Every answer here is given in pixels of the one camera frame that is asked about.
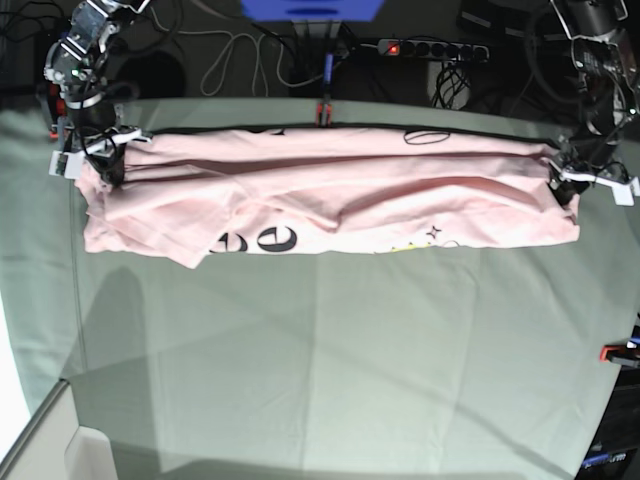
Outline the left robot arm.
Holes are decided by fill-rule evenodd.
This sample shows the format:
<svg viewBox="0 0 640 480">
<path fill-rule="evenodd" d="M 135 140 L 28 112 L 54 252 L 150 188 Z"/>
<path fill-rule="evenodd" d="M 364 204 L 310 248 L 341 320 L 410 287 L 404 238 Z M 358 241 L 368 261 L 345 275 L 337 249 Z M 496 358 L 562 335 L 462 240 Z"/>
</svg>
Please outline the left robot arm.
<svg viewBox="0 0 640 480">
<path fill-rule="evenodd" d="M 547 15 L 558 20 L 569 43 L 577 72 L 573 96 L 555 89 L 538 61 L 538 27 Z M 627 18 L 624 1 L 546 1 L 527 20 L 524 51 L 532 78 L 579 114 L 578 128 L 559 139 L 550 161 L 549 186 L 563 205 L 594 185 L 608 188 L 618 206 L 632 207 L 639 198 L 639 178 L 616 158 L 623 129 L 639 120 L 639 64 L 624 28 Z"/>
</svg>

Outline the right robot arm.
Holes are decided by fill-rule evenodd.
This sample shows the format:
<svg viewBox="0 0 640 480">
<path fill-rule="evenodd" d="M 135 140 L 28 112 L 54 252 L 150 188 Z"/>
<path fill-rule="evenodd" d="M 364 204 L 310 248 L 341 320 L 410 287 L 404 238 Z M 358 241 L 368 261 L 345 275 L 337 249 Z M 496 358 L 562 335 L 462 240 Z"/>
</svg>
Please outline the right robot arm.
<svg viewBox="0 0 640 480">
<path fill-rule="evenodd" d="M 87 164 L 117 187 L 124 181 L 126 145 L 144 140 L 142 130 L 126 126 L 122 104 L 139 98 L 137 84 L 110 82 L 106 64 L 116 37 L 148 6 L 146 1 L 82 1 L 70 29 L 48 50 L 45 80 L 57 95 L 50 104 L 51 133 L 58 141 L 50 173 L 79 177 Z"/>
</svg>

